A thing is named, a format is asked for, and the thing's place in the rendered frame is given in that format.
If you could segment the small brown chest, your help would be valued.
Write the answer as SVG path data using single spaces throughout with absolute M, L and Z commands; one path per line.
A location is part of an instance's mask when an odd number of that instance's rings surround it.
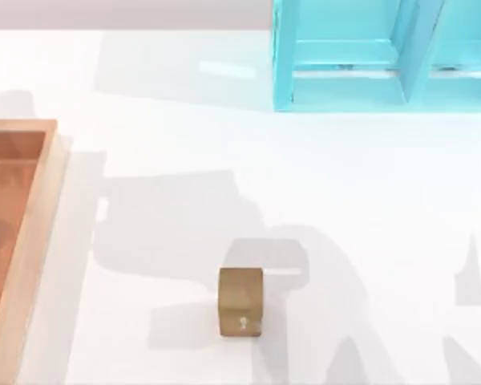
M 218 278 L 217 309 L 222 337 L 260 337 L 264 314 L 263 269 L 221 268 Z

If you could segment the light blue rack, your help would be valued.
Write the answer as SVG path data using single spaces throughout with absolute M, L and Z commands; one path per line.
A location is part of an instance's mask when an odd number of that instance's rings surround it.
M 273 0 L 273 108 L 481 112 L 481 0 Z

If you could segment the shallow salmon-coloured box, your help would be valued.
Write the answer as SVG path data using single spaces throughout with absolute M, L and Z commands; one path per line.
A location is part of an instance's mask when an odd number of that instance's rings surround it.
M 0 119 L 0 385 L 14 385 L 67 164 L 56 120 Z

